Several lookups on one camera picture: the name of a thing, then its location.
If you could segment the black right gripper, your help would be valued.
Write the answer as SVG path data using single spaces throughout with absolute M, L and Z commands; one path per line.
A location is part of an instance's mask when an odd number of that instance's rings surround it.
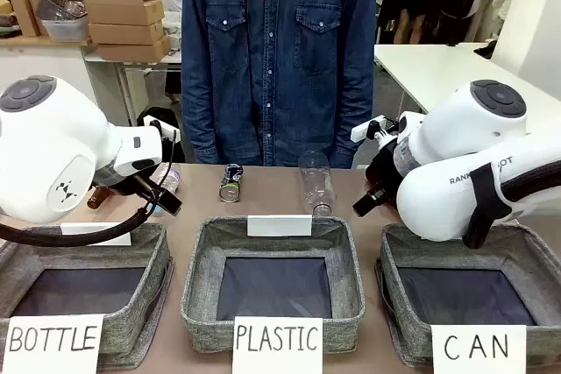
M 370 211 L 387 202 L 387 192 L 383 188 L 371 188 L 353 205 L 353 211 L 359 217 L 367 215 Z

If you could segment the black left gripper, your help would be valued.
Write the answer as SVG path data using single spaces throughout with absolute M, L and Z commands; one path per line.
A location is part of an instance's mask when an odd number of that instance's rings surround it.
M 163 189 L 159 192 L 157 202 L 149 203 L 146 211 L 150 215 L 160 215 L 164 212 L 177 215 L 181 210 L 181 205 L 182 201 L 175 194 Z

